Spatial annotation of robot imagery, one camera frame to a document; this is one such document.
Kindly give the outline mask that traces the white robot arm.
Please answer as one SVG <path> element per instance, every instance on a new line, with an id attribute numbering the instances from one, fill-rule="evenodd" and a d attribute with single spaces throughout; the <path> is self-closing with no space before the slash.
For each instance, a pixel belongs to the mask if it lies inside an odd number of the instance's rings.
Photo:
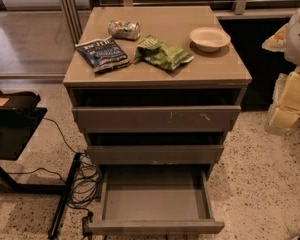
<path id="1" fill-rule="evenodd" d="M 267 114 L 265 130 L 281 135 L 300 118 L 300 7 L 287 24 L 263 42 L 262 48 L 283 52 L 285 60 L 296 66 L 289 74 L 279 74 Z"/>

